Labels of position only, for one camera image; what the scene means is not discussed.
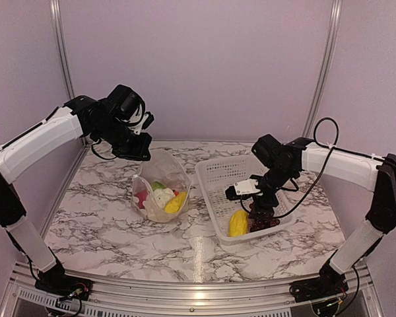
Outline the white cauliflower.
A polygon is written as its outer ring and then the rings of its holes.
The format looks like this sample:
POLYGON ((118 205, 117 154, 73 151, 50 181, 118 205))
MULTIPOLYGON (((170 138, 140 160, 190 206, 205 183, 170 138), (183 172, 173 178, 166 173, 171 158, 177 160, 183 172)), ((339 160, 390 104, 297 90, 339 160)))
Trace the white cauliflower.
POLYGON ((154 181, 151 184, 152 194, 159 208, 164 209, 166 204, 175 197, 172 189, 167 188, 163 183, 154 181))

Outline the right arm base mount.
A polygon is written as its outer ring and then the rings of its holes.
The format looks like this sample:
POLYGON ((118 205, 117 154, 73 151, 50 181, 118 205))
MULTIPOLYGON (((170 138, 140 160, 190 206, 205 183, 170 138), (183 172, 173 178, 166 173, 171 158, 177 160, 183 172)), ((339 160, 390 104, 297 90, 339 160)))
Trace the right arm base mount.
POLYGON ((296 302, 322 299, 348 291, 345 275, 337 273, 327 260, 319 271, 319 275, 311 279, 302 279, 290 284, 289 292, 296 302))

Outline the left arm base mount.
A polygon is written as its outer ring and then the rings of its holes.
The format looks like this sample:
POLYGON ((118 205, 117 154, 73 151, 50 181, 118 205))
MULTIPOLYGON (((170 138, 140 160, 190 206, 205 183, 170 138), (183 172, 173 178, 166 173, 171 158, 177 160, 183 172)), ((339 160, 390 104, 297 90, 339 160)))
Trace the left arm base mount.
POLYGON ((88 300, 92 289, 92 281, 89 279, 67 275, 62 263, 55 258, 55 265, 46 271, 38 271, 35 288, 60 295, 63 300, 79 297, 88 300))

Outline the purple grape bunch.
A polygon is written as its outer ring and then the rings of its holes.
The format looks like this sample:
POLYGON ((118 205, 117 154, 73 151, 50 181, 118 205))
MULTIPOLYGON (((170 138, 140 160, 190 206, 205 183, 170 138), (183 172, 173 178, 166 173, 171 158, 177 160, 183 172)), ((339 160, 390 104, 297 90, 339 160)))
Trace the purple grape bunch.
POLYGON ((249 213, 248 232, 256 232, 280 225, 280 220, 274 218, 274 213, 249 213))

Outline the clear dotted zip bag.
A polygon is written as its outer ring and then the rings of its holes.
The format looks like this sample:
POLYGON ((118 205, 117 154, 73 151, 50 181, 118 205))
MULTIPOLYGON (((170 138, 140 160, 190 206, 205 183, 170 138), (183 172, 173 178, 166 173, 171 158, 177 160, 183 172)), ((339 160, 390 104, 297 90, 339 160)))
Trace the clear dotted zip bag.
POLYGON ((183 166, 164 149, 153 149, 132 177, 131 206, 145 219, 167 223, 187 210, 191 181, 183 166))

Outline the yellow corn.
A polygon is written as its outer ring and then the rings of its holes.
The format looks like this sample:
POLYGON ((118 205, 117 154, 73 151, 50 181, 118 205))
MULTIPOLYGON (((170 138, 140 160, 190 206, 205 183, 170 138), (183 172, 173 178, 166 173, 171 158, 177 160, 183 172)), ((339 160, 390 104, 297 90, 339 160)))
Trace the yellow corn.
POLYGON ((243 209, 236 211, 229 221, 229 237, 242 236, 248 233, 248 213, 243 209))
POLYGON ((187 198, 187 192, 180 192, 178 195, 173 197, 164 207, 164 211, 169 214, 174 214, 180 211, 182 205, 187 198))

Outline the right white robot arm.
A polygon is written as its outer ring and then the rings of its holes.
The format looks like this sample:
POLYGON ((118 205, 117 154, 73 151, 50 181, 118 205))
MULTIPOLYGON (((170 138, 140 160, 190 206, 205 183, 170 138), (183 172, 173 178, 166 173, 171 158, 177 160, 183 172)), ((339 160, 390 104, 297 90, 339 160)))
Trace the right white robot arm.
POLYGON ((339 276, 367 256, 384 235, 396 228, 396 155, 385 157, 323 144, 315 137, 299 137, 281 143, 272 135, 260 137, 251 148, 268 171, 253 185, 255 211, 275 203, 276 193, 303 171, 331 176, 356 184, 373 193, 364 220, 330 257, 314 281, 313 289, 327 296, 339 286, 339 276))

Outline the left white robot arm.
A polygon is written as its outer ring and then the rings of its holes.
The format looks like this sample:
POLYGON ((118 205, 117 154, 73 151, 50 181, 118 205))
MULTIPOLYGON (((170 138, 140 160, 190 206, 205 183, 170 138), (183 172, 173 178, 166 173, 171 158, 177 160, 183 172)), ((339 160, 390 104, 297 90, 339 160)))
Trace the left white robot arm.
POLYGON ((132 89, 118 85, 105 98, 80 95, 11 141, 0 145, 0 226, 21 247, 57 294, 70 288, 57 258, 27 219, 13 184, 27 169, 60 146, 84 137, 105 141, 113 156, 149 161, 152 137, 145 131, 154 121, 145 101, 132 89))

